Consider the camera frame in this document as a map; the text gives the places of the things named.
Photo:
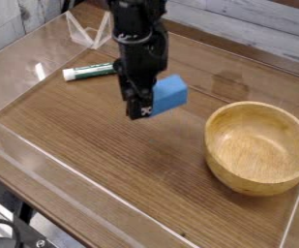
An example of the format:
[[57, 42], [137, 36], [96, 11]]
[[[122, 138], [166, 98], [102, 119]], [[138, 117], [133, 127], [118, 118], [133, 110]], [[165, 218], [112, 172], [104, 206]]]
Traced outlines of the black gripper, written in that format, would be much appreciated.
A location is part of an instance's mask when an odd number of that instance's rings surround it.
[[114, 61], [126, 115], [132, 120], [148, 118], [153, 109], [153, 87], [158, 74], [168, 68], [169, 34], [160, 21], [150, 38], [138, 44], [120, 45], [121, 56]]

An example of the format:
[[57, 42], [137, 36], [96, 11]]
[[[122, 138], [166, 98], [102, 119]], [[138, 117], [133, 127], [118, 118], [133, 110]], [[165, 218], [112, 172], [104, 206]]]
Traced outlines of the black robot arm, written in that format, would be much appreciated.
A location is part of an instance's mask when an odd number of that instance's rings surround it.
[[120, 47], [113, 67], [132, 120], [150, 117], [153, 88], [160, 73], [168, 69], [169, 34], [162, 22], [166, 3], [166, 0], [108, 0], [113, 38]]

